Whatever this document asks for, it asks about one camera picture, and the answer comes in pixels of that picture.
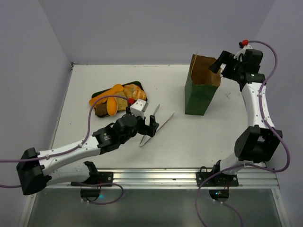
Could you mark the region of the sliced toast bread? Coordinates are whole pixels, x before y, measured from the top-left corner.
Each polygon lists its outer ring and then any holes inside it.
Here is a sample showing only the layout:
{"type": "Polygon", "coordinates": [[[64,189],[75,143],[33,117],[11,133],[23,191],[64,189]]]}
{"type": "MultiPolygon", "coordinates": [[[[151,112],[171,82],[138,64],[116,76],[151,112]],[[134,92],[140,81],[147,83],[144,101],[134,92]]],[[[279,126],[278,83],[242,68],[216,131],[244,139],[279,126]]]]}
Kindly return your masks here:
{"type": "MultiPolygon", "coordinates": [[[[120,96],[120,97],[126,98],[126,95],[124,94],[123,91],[117,92],[116,95],[117,95],[117,96],[120,96]]],[[[125,100],[125,99],[123,99],[123,98],[120,98],[120,97],[116,97],[116,100],[117,100],[117,103],[118,103],[118,112],[124,111],[124,110],[126,110],[126,108],[128,107],[128,102],[127,102],[127,100],[125,100]]]]}

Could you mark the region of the oval orange bread roll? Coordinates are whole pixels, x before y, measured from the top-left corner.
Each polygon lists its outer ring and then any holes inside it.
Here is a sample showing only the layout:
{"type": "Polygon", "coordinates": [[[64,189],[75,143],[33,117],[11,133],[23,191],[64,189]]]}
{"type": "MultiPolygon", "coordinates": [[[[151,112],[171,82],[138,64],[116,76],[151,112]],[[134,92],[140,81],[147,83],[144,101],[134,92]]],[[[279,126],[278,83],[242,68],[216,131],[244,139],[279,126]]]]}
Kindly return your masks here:
{"type": "Polygon", "coordinates": [[[118,101],[115,97],[109,97],[107,99],[107,114],[109,116],[115,116],[118,111],[118,101]]]}

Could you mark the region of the brown blurred bread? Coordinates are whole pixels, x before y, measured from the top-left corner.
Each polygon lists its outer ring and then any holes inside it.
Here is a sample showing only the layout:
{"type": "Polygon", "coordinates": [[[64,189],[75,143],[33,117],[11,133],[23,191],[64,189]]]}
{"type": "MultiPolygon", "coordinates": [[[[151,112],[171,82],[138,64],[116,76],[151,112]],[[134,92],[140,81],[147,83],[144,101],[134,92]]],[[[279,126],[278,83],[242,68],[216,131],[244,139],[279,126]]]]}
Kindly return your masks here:
{"type": "Polygon", "coordinates": [[[104,103],[104,104],[96,105],[95,115],[98,116],[98,117],[107,116],[108,115],[108,113],[107,113],[107,104],[104,103]]]}

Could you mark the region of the round scored bun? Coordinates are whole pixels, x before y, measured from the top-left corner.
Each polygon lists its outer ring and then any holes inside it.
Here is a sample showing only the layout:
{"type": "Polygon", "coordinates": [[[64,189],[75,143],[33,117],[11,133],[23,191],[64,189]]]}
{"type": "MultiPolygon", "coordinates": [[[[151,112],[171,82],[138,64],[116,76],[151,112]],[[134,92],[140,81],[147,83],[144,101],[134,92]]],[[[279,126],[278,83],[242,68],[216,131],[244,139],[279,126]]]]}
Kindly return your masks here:
{"type": "Polygon", "coordinates": [[[135,90],[132,93],[132,98],[134,100],[138,100],[138,99],[146,100],[147,99],[147,95],[146,95],[146,93],[143,90],[139,89],[139,90],[135,90]]]}

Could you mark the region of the green paper bag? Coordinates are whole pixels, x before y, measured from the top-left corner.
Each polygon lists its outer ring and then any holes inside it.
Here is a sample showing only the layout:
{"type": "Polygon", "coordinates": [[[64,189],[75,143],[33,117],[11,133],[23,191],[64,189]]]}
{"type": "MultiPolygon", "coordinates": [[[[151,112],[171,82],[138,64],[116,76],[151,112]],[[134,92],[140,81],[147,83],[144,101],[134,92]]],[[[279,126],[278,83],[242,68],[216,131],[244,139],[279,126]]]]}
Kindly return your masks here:
{"type": "Polygon", "coordinates": [[[221,83],[221,71],[209,67],[216,58],[193,54],[185,84],[185,114],[203,116],[221,83]]]}

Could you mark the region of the round flower bread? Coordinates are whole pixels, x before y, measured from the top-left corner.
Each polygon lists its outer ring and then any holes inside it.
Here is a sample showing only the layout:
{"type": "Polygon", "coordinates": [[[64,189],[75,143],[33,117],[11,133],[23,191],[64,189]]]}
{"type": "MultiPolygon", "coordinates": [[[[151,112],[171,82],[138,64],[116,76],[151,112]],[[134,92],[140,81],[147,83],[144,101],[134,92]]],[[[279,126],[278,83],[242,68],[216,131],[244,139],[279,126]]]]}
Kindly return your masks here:
{"type": "Polygon", "coordinates": [[[141,88],[135,84],[129,84],[124,86],[124,94],[127,98],[133,98],[133,92],[141,90],[141,88]]]}

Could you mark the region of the long orange bread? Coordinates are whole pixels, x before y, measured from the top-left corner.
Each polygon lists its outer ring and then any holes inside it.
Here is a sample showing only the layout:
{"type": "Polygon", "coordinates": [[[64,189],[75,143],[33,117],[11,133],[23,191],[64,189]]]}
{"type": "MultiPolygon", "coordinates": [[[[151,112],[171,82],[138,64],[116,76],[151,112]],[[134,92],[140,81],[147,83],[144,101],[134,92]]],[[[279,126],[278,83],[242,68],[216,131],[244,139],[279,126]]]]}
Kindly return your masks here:
{"type": "Polygon", "coordinates": [[[123,90],[124,90],[124,87],[121,84],[116,84],[112,88],[110,88],[104,92],[101,92],[99,95],[92,97],[89,101],[89,105],[93,106],[93,104],[100,98],[102,98],[102,99],[100,99],[97,102],[97,104],[105,103],[108,99],[108,96],[115,95],[117,92],[122,92],[123,90]]]}

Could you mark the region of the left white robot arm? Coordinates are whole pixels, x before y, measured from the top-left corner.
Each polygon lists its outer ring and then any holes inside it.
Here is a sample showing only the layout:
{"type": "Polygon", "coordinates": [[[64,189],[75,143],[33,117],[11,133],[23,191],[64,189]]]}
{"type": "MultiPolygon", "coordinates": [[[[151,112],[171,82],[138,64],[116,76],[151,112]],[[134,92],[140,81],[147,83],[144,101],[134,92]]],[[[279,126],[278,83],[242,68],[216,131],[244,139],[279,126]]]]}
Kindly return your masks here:
{"type": "Polygon", "coordinates": [[[66,182],[95,185],[101,180],[93,162],[85,161],[75,167],[69,165],[116,150],[138,133],[153,137],[158,127],[153,115],[150,116],[150,124],[146,125],[144,117],[126,113],[84,140],[51,150],[29,148],[16,166],[22,193],[31,195],[47,186],[66,182]]]}

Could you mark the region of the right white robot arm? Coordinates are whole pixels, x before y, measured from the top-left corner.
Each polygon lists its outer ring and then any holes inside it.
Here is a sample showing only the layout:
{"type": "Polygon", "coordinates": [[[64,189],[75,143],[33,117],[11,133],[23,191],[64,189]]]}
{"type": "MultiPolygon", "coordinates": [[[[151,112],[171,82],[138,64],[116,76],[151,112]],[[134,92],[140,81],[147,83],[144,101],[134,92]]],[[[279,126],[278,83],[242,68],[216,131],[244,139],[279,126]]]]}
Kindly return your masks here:
{"type": "Polygon", "coordinates": [[[245,165],[268,162],[283,136],[281,130],[275,129],[268,111],[263,84],[266,78],[259,73],[262,58],[261,51],[246,46],[237,54],[222,51],[209,68],[211,72],[217,72],[225,65],[222,76],[239,84],[248,119],[246,130],[235,142],[234,154],[214,166],[211,180],[215,185],[223,185],[228,175],[236,174],[245,165]]]}

